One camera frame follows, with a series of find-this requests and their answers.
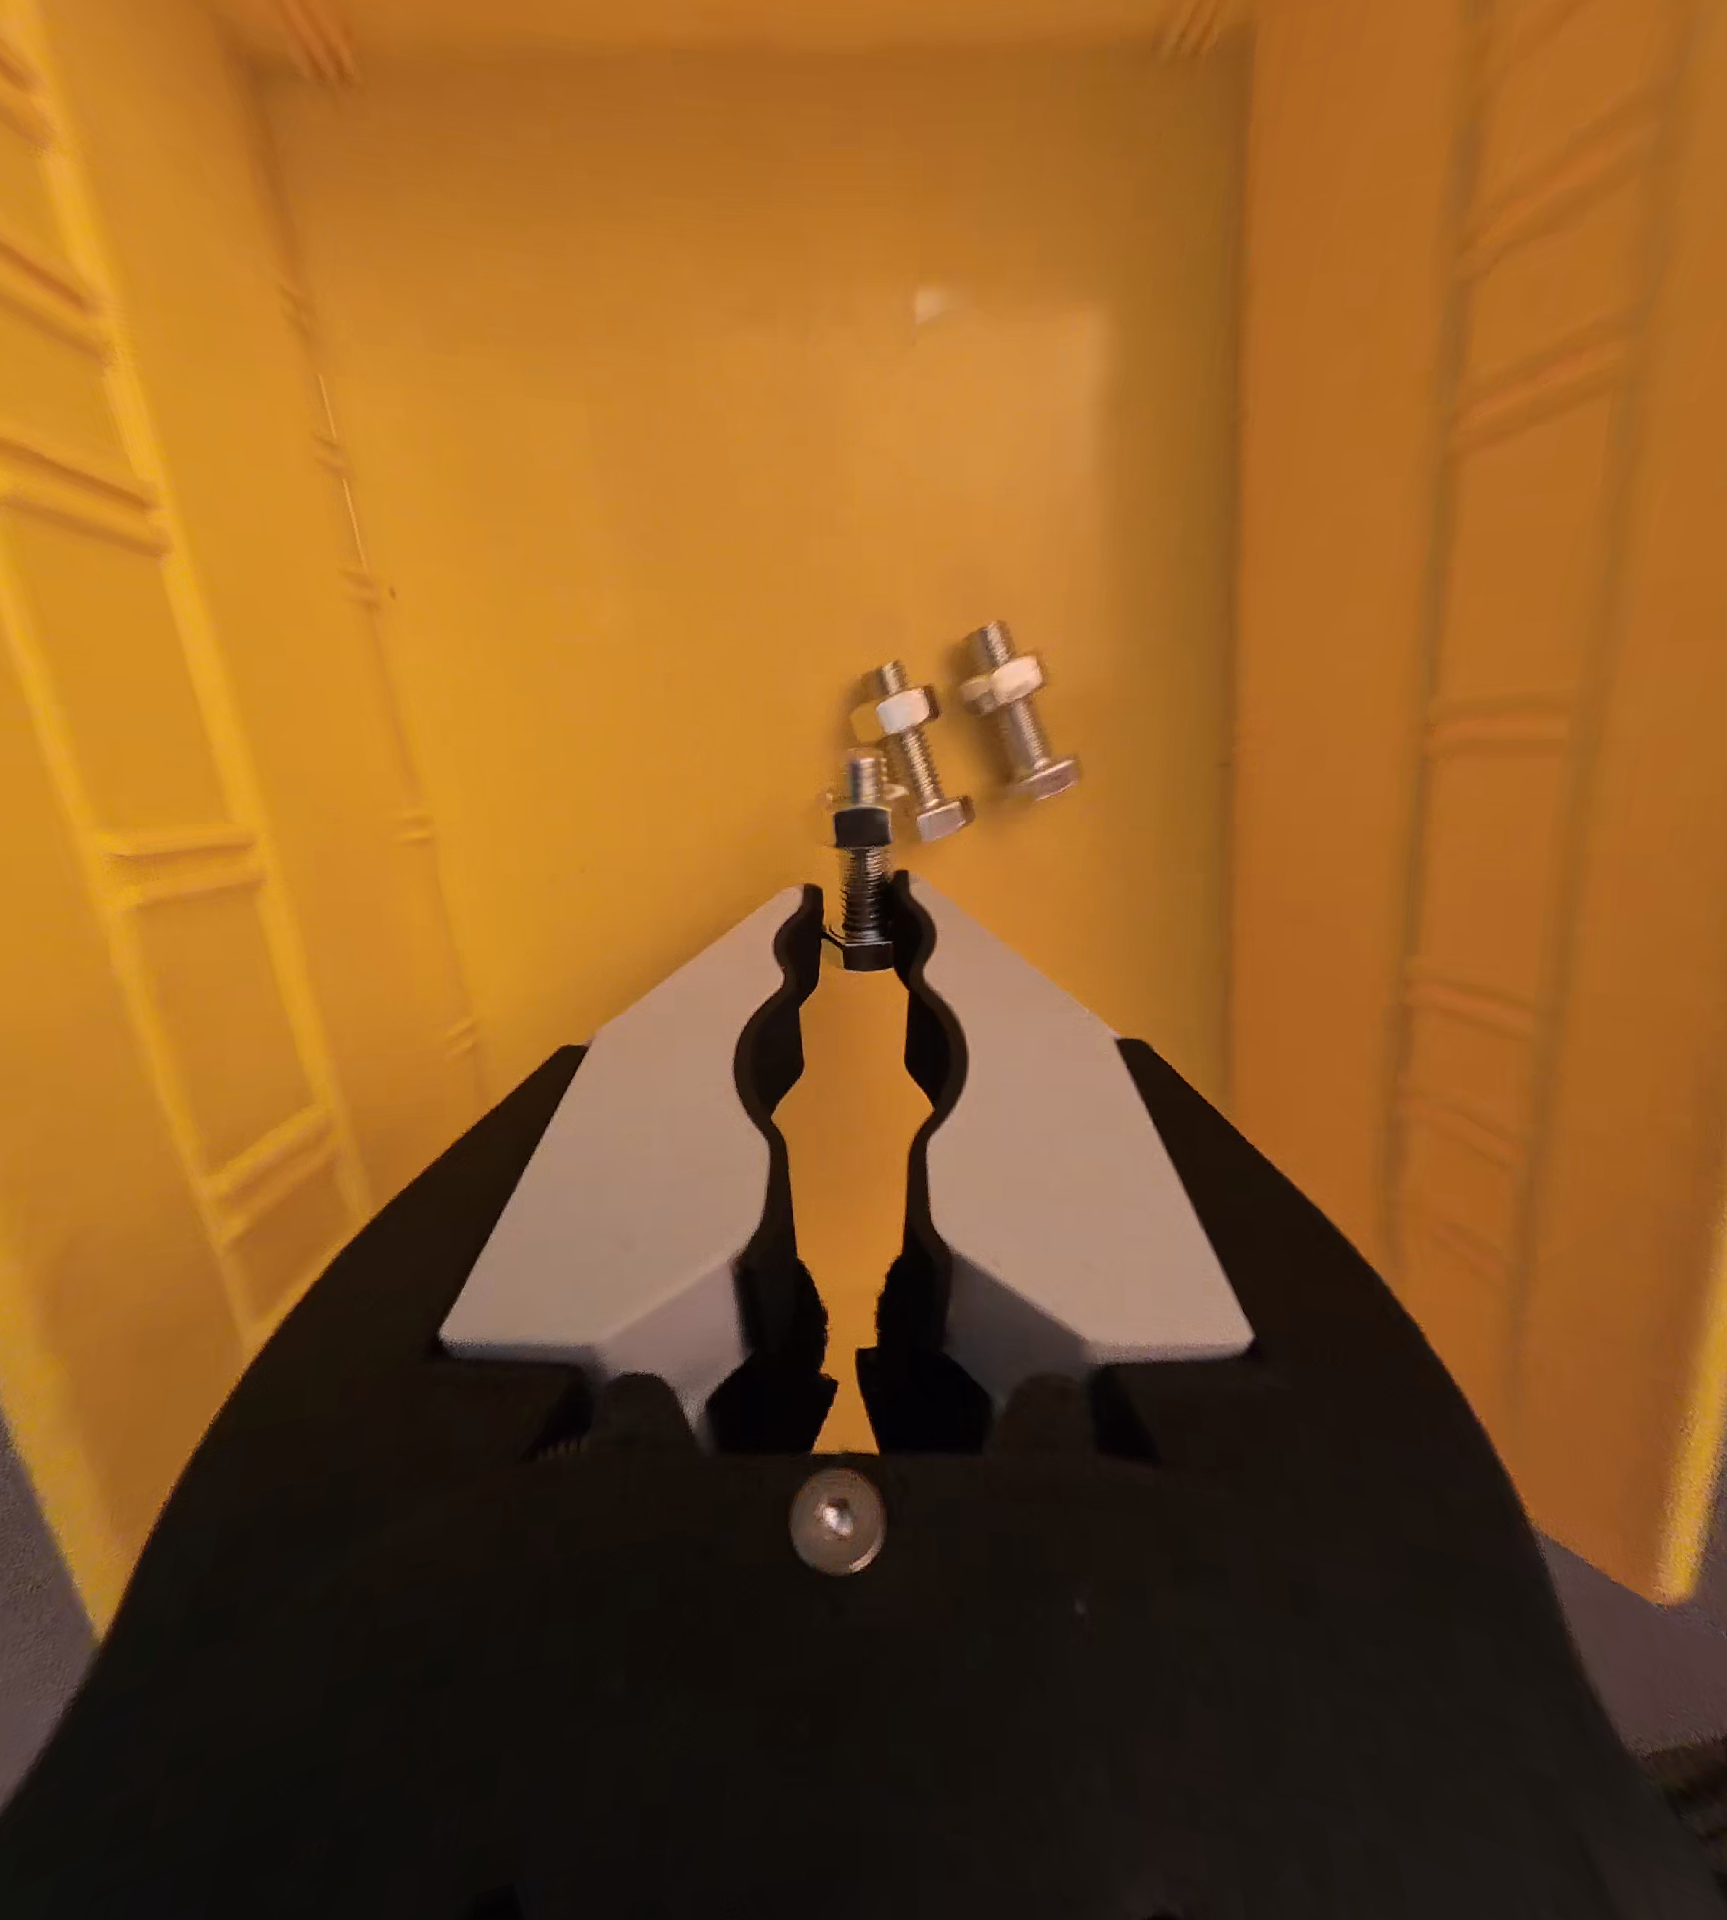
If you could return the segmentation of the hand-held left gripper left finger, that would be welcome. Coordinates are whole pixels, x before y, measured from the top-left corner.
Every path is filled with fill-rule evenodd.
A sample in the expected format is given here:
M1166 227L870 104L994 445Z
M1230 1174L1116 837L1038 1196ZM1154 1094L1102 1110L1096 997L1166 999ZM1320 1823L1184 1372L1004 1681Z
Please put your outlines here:
M829 1309L779 1110L825 929L823 889L785 889L597 1032L445 1321L449 1355L657 1376L709 1445L817 1444Z

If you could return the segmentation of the silver hex bolt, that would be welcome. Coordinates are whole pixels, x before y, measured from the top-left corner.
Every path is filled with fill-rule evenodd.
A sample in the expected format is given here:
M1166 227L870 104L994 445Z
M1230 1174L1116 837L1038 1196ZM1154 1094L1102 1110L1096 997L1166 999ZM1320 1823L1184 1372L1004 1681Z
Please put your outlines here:
M966 636L966 660L972 670L960 684L972 676L984 674L1004 660L1024 653L1030 653L1030 649L1018 646L1012 627L1006 621L986 621ZM1006 708L996 716L986 717L972 714L996 730L1006 768L1006 794L1022 804L1042 804L1060 797L1072 791L1082 780L1080 760L1072 754L1058 751L1050 742L1046 724L1038 709L1044 688L1032 703L1028 702L1020 708Z
M833 845L839 865L839 901L827 925L829 944L843 968L852 973L884 973L896 965L892 929L892 879L898 843L898 804L904 789L886 755L866 746L854 747L843 762L831 787L829 817L841 804L886 804L892 807L896 837L876 851L843 851Z
M930 733L942 714L938 692L934 690L940 708L938 717L922 732L904 732L894 738L866 740L858 735L856 724L856 712L866 702L878 693L888 693L910 685L926 684L920 684L902 660L886 660L870 670L860 684L860 698L858 706L854 708L852 730L858 746L868 746L870 749L874 747L886 755L896 782L906 791L910 817L914 822L918 840L924 845L934 845L958 835L974 822L974 802L964 794L948 789L930 740Z

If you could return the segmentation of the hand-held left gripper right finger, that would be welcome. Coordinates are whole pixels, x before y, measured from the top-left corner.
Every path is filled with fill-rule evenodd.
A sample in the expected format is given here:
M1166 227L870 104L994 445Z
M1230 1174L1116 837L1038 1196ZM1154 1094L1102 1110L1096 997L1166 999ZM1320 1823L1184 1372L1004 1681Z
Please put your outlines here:
M878 1452L976 1453L1032 1379L1248 1355L1116 1029L930 879L898 876L888 907L926 1112L858 1352Z

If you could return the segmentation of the yellow plastic bin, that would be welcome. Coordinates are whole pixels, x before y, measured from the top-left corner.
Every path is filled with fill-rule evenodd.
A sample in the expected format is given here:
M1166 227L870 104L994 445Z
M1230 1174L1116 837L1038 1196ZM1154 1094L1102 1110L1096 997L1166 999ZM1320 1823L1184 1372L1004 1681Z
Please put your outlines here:
M884 656L924 876L1714 1608L1727 3L0 3L0 1401L93 1627L357 1226L829 865Z

